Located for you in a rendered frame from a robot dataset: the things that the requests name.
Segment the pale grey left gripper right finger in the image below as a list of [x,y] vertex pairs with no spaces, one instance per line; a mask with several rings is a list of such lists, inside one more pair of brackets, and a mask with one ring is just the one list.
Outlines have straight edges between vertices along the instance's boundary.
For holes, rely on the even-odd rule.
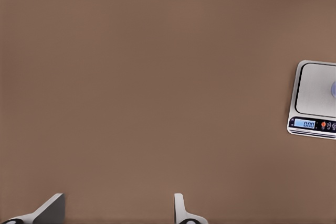
[[185,208],[183,194],[174,194],[174,222],[175,224],[208,224],[201,216],[189,213]]

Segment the silver digital kitchen scale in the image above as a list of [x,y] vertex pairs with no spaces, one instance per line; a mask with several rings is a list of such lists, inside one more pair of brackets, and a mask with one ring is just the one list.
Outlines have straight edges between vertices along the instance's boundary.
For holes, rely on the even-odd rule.
[[336,63],[298,63],[287,122],[291,134],[336,140]]

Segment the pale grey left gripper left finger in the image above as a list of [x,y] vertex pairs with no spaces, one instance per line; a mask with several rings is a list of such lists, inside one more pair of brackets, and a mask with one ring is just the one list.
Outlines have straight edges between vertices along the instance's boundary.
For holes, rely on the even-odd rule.
[[57,193],[32,213],[10,218],[1,224],[63,224],[65,194]]

